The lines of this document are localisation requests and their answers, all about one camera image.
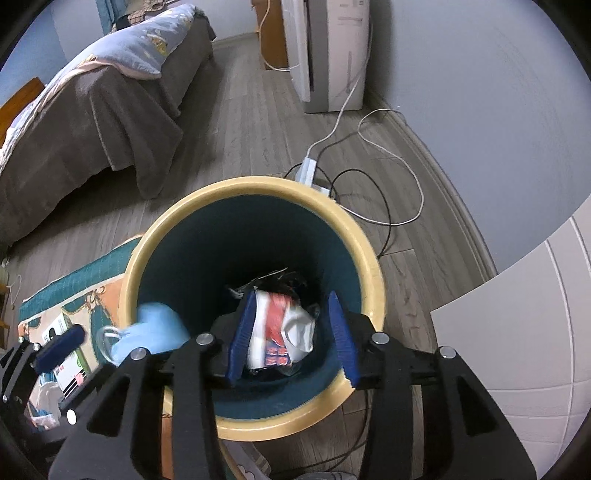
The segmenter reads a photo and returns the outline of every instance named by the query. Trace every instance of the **baseboard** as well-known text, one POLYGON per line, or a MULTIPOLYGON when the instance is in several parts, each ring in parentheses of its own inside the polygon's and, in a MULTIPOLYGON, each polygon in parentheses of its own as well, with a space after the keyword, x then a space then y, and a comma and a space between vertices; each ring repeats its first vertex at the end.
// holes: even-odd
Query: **baseboard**
MULTIPOLYGON (((373 89, 366 87, 365 89, 365 104, 368 105, 372 110, 378 108, 392 108, 388 103, 381 98, 373 89)), ((407 140, 413 143, 421 153, 419 155, 424 167, 431 174, 437 186, 447 199, 449 206, 451 207, 458 224, 466 237, 470 250, 484 281, 490 280, 492 277, 497 275, 497 269, 492 259, 491 253, 486 246, 486 242, 482 238, 480 230, 476 226, 472 215, 468 211, 462 198, 458 194, 457 190, 445 174, 445 172, 439 166, 439 163, 435 160, 427 146, 416 136, 412 129, 406 123, 404 116, 399 112, 386 112, 384 117, 385 121, 392 122, 393 127, 401 131, 406 135, 407 140)))

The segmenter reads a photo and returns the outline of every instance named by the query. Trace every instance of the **blue cloth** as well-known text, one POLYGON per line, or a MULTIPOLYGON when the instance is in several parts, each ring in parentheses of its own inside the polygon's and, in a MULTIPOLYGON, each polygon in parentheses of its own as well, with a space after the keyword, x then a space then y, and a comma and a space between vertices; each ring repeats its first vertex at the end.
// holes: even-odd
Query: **blue cloth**
POLYGON ((137 320, 121 332, 121 340, 111 349, 111 357, 117 366, 135 348, 144 347, 157 354, 175 350, 189 340, 189 333, 180 317, 162 303, 140 305, 137 320))

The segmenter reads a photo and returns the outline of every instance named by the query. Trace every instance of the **power cord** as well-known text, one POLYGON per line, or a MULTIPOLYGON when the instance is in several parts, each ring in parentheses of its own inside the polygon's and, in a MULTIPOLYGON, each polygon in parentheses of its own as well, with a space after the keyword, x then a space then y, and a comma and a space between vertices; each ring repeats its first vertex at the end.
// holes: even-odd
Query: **power cord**
POLYGON ((291 167, 287 173, 285 175, 283 175, 283 178, 287 178, 288 176, 290 176, 290 173, 293 172, 297 167, 299 167, 302 164, 302 162, 296 163, 293 167, 291 167))
MULTIPOLYGON (((390 214, 390 206, 388 205, 388 201, 386 199, 386 195, 384 195, 384 192, 382 191, 382 189, 379 187, 378 183, 372 178, 372 176, 359 169, 359 168, 347 168, 346 170, 343 170, 342 172, 340 172, 335 179, 331 182, 330 184, 330 189, 329 189, 329 197, 330 194, 332 193, 332 191, 335 188, 335 182, 345 173, 348 173, 350 171, 356 171, 358 173, 362 173, 363 175, 365 175, 367 178, 369 178, 371 180, 371 182, 375 185, 375 187, 378 189, 379 194, 382 196, 382 199, 384 200, 384 206, 386 207, 386 213, 388 214, 388 224, 389 224, 389 228, 388 228, 388 235, 386 237, 386 241, 384 242, 384 245, 382 246, 382 249, 379 251, 377 257, 378 260, 380 258, 382 258, 385 254, 386 254, 386 250, 388 249, 388 244, 390 243, 390 237, 392 236, 392 227, 394 226, 394 224, 392 224, 392 215, 390 214)), ((350 212, 349 209, 343 207, 342 205, 340 205, 340 207, 348 212, 350 212)))
POLYGON ((262 26, 263 26, 263 23, 265 23, 265 20, 267 19, 267 15, 269 15, 270 10, 271 10, 271 0, 267 0, 267 11, 265 12, 265 15, 262 17, 261 23, 259 25, 259 51, 261 52, 261 58, 262 58, 262 61, 265 63, 265 65, 267 65, 271 70, 275 70, 276 72, 289 72, 291 69, 293 69, 295 67, 288 67, 286 69, 278 69, 278 68, 274 67, 273 65, 271 65, 269 62, 267 62, 265 60, 265 56, 262 54, 262 26))
POLYGON ((368 50, 367 50, 367 53, 365 54, 365 60, 363 61, 363 66, 357 72, 357 75, 356 75, 357 79, 355 80, 355 83, 353 84, 353 88, 351 88, 351 91, 347 95, 347 98, 345 99, 345 102, 343 103, 343 106, 341 107, 341 109, 339 111, 339 114, 338 114, 338 116, 336 118, 335 126, 332 129, 332 131, 327 136, 325 136, 324 138, 321 138, 320 140, 312 143, 312 145, 310 145, 308 147, 308 151, 306 152, 306 158, 310 158, 310 153, 312 152, 312 148, 314 148, 316 145, 319 145, 322 142, 328 140, 330 137, 332 137, 335 134, 336 129, 339 126, 340 118, 343 116, 343 112, 345 111, 345 108, 347 107, 347 104, 349 103, 349 100, 351 100, 351 97, 353 96, 353 93, 355 92, 355 89, 357 88, 357 85, 359 84, 359 81, 361 80, 361 77, 363 76, 363 73, 364 73, 365 69, 367 68, 367 65, 368 65, 368 62, 369 62, 369 56, 370 56, 370 52, 371 52, 371 44, 372 44, 373 39, 374 39, 374 25, 370 21, 369 22, 368 50))
POLYGON ((363 423, 361 425, 361 430, 353 443, 353 446, 349 450, 347 450, 345 453, 341 453, 341 455, 337 455, 332 458, 329 458, 328 460, 322 460, 321 462, 316 462, 316 463, 312 463, 310 465, 305 465, 305 466, 299 466, 296 468, 288 468, 286 470, 281 470, 279 472, 272 472, 272 474, 271 474, 272 477, 275 478, 278 475, 284 475, 285 473, 297 472, 299 470, 313 468, 315 466, 324 465, 325 463, 334 462, 335 460, 340 459, 340 461, 338 463, 334 464, 332 467, 330 467, 327 470, 328 472, 333 472, 334 469, 337 468, 338 466, 340 466, 347 458, 349 458, 354 451, 359 450, 361 447, 365 446, 365 444, 367 443, 367 440, 364 440, 362 442, 361 438, 363 438, 363 434, 365 432, 365 429, 366 429, 366 426, 367 426, 368 420, 369 420, 369 393, 367 390, 364 390, 363 393, 365 396, 365 409, 363 412, 363 423))
POLYGON ((406 225, 408 223, 414 222, 417 218, 419 218, 421 216, 421 213, 423 212, 423 207, 425 205, 425 194, 423 192, 423 188, 421 187, 421 183, 418 181, 418 177, 417 174, 414 172, 414 170, 410 167, 410 165, 406 162, 406 160, 404 160, 402 157, 390 152, 390 150, 388 150, 387 148, 378 145, 375 142, 372 142, 371 140, 365 138, 363 136, 363 133, 361 133, 361 125, 364 122, 364 120, 369 117, 370 115, 373 115, 375 112, 398 112, 398 110, 396 109, 392 109, 392 108, 378 108, 376 110, 374 110, 373 112, 368 113, 367 115, 365 115, 358 123, 357 125, 357 133, 358 135, 364 140, 366 141, 368 144, 373 145, 376 148, 379 148, 381 151, 387 153, 388 155, 390 155, 391 157, 394 157, 396 160, 399 160, 400 162, 402 162, 402 164, 406 167, 406 169, 410 172, 410 174, 413 176, 414 181, 417 183, 417 188, 419 193, 421 194, 421 205, 418 208, 417 214, 412 217, 409 220, 405 220, 403 222, 398 222, 398 223, 392 223, 392 220, 389 220, 388 223, 386 222, 380 222, 379 220, 372 220, 370 218, 366 218, 363 215, 360 215, 356 212, 354 212, 353 210, 348 209, 347 207, 343 207, 341 205, 341 208, 347 212, 349 212, 351 215, 356 216, 357 218, 364 220, 365 222, 368 223, 373 223, 374 225, 382 225, 382 226, 388 226, 388 227, 393 227, 393 226, 401 226, 401 225, 406 225))

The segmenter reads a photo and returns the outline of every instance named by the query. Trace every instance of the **teal rug border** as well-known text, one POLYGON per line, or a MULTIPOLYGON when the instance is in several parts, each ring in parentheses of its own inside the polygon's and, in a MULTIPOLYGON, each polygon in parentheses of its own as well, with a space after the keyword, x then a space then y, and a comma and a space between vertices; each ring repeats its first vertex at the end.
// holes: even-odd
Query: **teal rug border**
POLYGON ((125 272, 131 254, 141 237, 128 240, 94 262, 50 283, 22 302, 18 321, 27 320, 45 310, 69 299, 76 293, 99 282, 125 272))

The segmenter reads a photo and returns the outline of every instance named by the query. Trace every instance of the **red and white wrapper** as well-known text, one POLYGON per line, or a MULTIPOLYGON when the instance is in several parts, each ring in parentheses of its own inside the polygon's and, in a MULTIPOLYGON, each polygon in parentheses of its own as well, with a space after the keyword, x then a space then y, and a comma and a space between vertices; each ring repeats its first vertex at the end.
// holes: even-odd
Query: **red and white wrapper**
POLYGON ((256 317, 248 347, 250 370, 289 367, 314 348, 316 321, 291 298, 257 290, 256 317))

